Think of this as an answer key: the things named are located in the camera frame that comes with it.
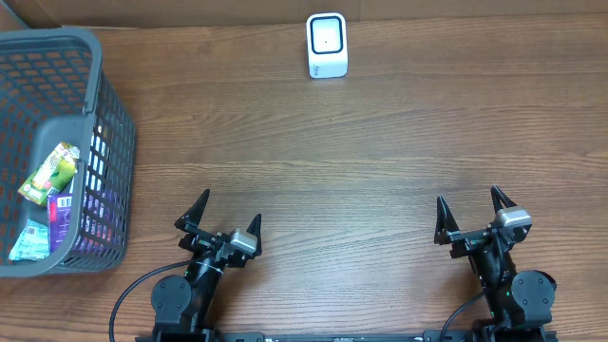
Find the snack package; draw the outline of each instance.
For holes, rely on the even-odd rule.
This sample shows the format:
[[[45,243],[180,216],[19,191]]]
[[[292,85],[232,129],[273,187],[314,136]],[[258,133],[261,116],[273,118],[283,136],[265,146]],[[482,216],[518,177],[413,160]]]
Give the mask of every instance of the snack package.
[[[113,194],[110,191],[103,191],[101,194],[104,199],[110,201],[116,200],[109,196],[110,194]],[[51,252],[56,251],[66,239],[67,232],[69,231],[71,202],[72,195],[70,194],[52,195],[48,198],[48,239]],[[111,218],[113,215],[110,214],[111,211],[109,208],[105,209],[105,205],[98,199],[94,199],[89,195],[88,204],[86,206],[91,213],[97,214],[110,222],[112,221]],[[107,228],[105,224],[96,222],[95,219],[92,219],[89,216],[86,216],[86,219],[83,219],[83,222],[81,222],[81,229],[83,228],[85,229],[85,232],[90,233],[101,240],[116,243],[116,238],[114,238],[114,240],[112,239],[112,230]],[[89,241],[89,238],[87,237],[82,237],[84,240],[83,243],[80,243],[80,239],[81,238],[78,237],[74,248],[78,248],[81,252],[93,252],[99,248],[104,248],[103,244],[100,244],[97,241]]]
[[[48,197],[48,247],[55,252],[66,239],[69,231],[69,214],[71,212],[72,195],[60,194]]]
[[[38,205],[47,205],[48,196],[62,192],[74,178],[79,158],[78,147],[60,142],[21,185],[19,194]]]
[[[15,242],[9,253],[9,259],[40,260],[48,257],[48,227],[46,225],[28,219],[26,227]]]

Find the cardboard wall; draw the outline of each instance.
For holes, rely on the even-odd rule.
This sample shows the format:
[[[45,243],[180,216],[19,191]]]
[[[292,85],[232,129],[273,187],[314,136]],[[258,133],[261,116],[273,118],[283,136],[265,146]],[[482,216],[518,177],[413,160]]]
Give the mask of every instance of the cardboard wall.
[[[159,28],[302,23],[315,12],[349,20],[608,11],[608,0],[5,0],[36,28]]]
[[[21,21],[14,17],[12,11],[0,2],[0,31],[14,29],[25,29],[25,27]]]

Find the white device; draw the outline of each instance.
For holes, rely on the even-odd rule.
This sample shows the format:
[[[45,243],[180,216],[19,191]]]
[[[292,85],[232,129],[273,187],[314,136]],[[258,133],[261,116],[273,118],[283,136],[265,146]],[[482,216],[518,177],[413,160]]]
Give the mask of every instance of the white device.
[[[349,53],[346,20],[340,13],[319,13],[306,21],[308,67],[312,78],[346,75]]]

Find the wooden table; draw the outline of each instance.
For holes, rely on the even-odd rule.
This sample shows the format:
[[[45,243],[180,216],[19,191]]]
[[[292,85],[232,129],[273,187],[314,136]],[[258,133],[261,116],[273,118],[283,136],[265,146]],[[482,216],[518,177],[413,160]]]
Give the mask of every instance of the wooden table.
[[[493,183],[534,219],[518,270],[559,283],[549,328],[608,338],[608,15],[352,23],[349,74],[329,81],[307,75],[303,25],[98,35],[139,132],[127,257],[1,280],[0,340],[106,341],[124,288],[189,257],[173,222],[206,187],[205,229],[263,214],[264,255],[216,296],[224,331],[440,328],[479,286],[432,243],[436,197],[479,229]],[[154,283],[121,307],[119,340],[150,332]]]

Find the green snack bag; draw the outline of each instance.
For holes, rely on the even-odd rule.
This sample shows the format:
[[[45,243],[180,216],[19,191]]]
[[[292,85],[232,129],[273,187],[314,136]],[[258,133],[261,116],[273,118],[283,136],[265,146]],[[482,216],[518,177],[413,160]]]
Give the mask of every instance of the green snack bag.
[[[19,194],[38,205],[47,205],[48,196],[62,192],[72,180],[79,158],[78,147],[60,142],[21,185]]]

